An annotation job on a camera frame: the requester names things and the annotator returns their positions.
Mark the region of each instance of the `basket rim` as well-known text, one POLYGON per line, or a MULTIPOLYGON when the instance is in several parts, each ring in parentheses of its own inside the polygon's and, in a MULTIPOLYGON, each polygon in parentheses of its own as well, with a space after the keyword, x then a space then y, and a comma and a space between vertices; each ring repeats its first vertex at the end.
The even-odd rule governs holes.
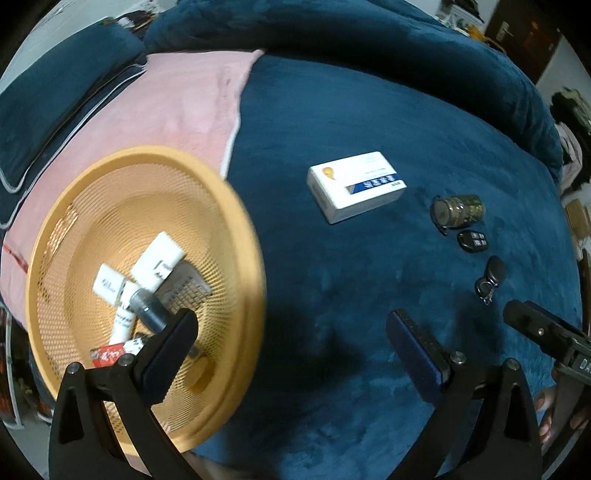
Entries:
MULTIPOLYGON (((187 425, 168 434, 176 448, 184 452, 214 434, 238 408, 255 372, 264 329, 265 274, 258 239, 240 198, 217 172, 188 153, 159 145, 143 145, 113 153, 78 175, 51 208, 35 240, 25 291, 27 328, 31 350, 43 381, 51 395, 57 398, 61 378, 53 373, 43 348, 38 327, 36 288, 35 293, 32 290, 38 283, 47 242, 68 205, 85 188, 111 171, 145 163, 174 167, 197 179, 218 205, 236 252, 238 302, 236 312, 230 319, 234 335, 229 337, 233 340, 226 353, 229 360, 223 363, 229 364, 229 368, 222 376, 216 372, 212 381, 217 385, 212 388, 211 400, 201 413, 187 425)), ((128 435, 118 435, 118 440, 124 453, 137 455, 128 435)))

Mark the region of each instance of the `car key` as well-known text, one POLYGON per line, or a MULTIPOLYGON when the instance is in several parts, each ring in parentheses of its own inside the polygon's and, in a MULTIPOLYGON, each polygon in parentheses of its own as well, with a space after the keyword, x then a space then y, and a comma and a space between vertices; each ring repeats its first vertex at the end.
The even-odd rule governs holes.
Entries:
POLYGON ((493 255, 486 262, 484 275, 474 283, 476 295, 484 301, 485 305, 490 305, 495 288, 498 288, 504 279, 505 264, 499 257, 493 255))
POLYGON ((474 230, 464 230, 457 234, 457 242, 462 247, 462 250, 471 254, 483 252, 488 248, 486 235, 482 232, 475 232, 474 230))

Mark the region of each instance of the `blue stripe on box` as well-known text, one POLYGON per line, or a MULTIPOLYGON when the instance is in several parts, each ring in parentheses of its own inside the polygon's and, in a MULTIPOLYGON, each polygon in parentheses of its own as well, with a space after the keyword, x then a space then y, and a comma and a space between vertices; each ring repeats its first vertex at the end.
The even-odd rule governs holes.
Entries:
POLYGON ((390 175, 384 175, 383 177, 377 177, 372 180, 367 180, 361 183, 356 183, 355 185, 350 185, 349 187, 347 187, 347 191, 350 194, 365 192, 366 190, 371 190, 375 187, 386 185, 388 183, 393 183, 398 180, 400 180, 400 176, 397 173, 392 173, 390 175))

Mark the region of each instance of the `red package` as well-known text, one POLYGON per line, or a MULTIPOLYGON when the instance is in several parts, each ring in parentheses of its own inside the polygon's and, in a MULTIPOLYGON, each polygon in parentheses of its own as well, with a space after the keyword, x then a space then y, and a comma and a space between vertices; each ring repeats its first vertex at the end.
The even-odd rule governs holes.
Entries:
POLYGON ((105 345, 93 348, 90 351, 90 359, 95 367, 110 367, 121 355, 132 353, 137 355, 144 346, 146 338, 138 337, 128 340, 125 343, 116 343, 115 345, 105 345))

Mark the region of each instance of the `blue bedsheet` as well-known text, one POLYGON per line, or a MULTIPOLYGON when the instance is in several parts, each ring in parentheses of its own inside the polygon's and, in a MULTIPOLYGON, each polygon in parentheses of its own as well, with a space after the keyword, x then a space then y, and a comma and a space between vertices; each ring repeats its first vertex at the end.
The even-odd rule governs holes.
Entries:
POLYGON ((471 361, 518 358, 532 391, 550 382, 550 359, 501 312, 532 300, 576 325, 579 278, 553 122, 508 59, 395 0, 185 0, 145 39, 300 58, 262 57, 242 95, 228 180, 261 242, 267 331, 242 405, 197 452, 283 480, 386 478, 431 413, 386 339, 394 308, 471 361), (376 150, 407 191, 328 225, 307 169, 376 150), (435 195, 463 193, 486 204, 485 254, 429 218, 435 195), (473 285, 493 254, 507 277, 486 307, 473 285))

